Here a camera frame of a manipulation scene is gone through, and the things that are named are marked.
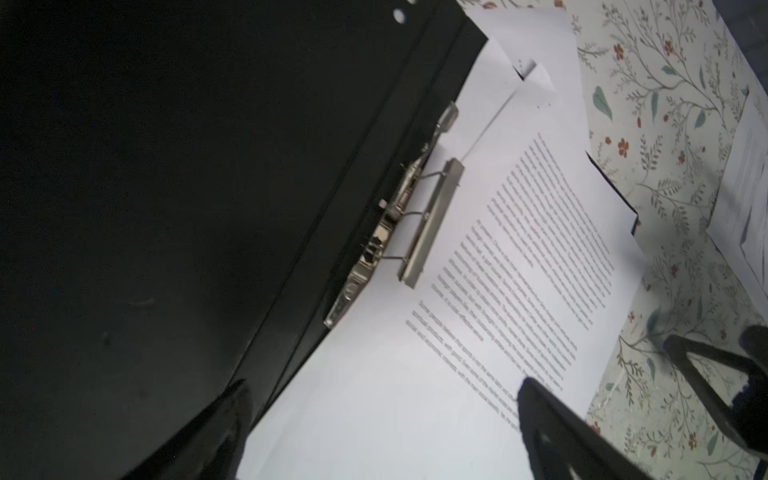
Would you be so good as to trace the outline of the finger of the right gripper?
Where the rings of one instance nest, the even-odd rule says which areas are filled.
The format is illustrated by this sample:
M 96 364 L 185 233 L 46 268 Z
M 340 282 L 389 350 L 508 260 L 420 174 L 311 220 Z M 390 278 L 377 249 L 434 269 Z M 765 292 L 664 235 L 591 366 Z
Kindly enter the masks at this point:
M 733 352 L 716 348 L 712 345 L 693 341 L 678 335 L 669 336 L 663 343 L 671 363 L 680 371 L 693 391 L 702 402 L 715 424 L 727 438 L 737 444 L 746 452 L 760 458 L 761 461 L 767 460 L 766 456 L 759 456 L 750 451 L 739 437 L 735 424 L 732 419 L 732 401 L 725 402 L 714 390 L 709 381 L 693 365 L 690 356 L 698 355 L 705 359 L 712 360 L 721 365 L 738 370 L 738 364 L 741 356 Z

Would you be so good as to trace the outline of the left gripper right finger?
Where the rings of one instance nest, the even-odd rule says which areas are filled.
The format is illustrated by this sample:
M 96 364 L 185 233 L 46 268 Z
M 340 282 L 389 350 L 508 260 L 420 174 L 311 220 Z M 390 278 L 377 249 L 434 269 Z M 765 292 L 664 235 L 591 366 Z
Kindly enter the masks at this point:
M 534 479 L 648 477 L 536 379 L 524 379 L 517 404 Z

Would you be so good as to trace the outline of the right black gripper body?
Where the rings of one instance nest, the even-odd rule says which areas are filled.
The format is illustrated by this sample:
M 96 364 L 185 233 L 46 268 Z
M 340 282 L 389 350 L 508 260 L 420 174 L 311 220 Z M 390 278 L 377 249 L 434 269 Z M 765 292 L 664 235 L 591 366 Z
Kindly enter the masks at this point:
M 745 387 L 732 400 L 732 419 L 739 437 L 754 454 L 767 455 L 767 327 L 753 325 L 739 337 L 744 356 L 738 370 Z

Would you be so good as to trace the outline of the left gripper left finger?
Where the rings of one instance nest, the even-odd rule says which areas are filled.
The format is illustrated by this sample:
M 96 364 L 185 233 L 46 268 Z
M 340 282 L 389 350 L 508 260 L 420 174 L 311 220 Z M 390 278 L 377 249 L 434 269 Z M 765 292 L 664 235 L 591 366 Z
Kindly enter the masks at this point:
M 251 421 L 250 389 L 238 380 L 125 477 L 234 479 Z

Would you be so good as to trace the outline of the teal black clip folder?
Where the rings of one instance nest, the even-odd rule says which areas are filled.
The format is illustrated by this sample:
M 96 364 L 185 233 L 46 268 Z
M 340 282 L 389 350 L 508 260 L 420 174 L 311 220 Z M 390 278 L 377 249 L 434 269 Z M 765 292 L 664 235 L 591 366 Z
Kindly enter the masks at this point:
M 247 441 L 464 173 L 455 1 L 1 5 L 1 475 L 127 479 L 238 380 Z

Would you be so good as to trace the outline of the printed paper sheet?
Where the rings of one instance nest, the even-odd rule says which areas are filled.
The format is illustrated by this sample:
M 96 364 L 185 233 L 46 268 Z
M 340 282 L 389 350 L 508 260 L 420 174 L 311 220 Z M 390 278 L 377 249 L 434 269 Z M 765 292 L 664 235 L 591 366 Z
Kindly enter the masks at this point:
M 499 42 L 489 39 L 457 97 L 458 117 L 440 136 L 423 174 L 441 170 L 452 158 L 464 160 L 522 82 Z
M 496 40 L 526 76 L 541 65 L 563 103 L 562 121 L 592 152 L 577 40 L 570 14 L 562 8 L 486 9 L 469 7 L 468 17 Z

